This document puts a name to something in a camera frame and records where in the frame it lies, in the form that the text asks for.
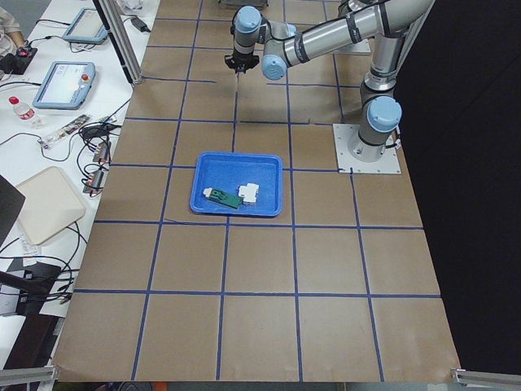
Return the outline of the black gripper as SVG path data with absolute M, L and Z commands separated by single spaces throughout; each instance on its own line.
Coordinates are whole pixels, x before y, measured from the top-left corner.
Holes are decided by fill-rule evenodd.
M 225 64 L 235 73 L 245 73 L 259 64 L 258 55 L 226 55 Z

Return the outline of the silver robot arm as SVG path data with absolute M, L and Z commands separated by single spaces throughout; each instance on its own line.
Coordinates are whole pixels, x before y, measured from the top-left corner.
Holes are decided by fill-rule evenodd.
M 235 72 L 261 65 L 264 76 L 277 81 L 290 67 L 374 39 L 370 70 L 360 87 L 363 117 L 349 151 L 358 160 L 377 161 L 401 120 L 399 112 L 388 111 L 398 106 L 392 99 L 397 74 L 430 7 L 429 1 L 345 1 L 337 18 L 303 32 L 265 18 L 255 7 L 241 7 L 230 28 L 234 49 L 225 64 Z

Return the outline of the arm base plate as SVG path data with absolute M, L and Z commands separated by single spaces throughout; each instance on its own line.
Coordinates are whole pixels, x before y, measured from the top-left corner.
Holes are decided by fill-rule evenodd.
M 381 146 L 359 138 L 357 124 L 333 124 L 338 171 L 345 174 L 401 174 L 392 136 Z

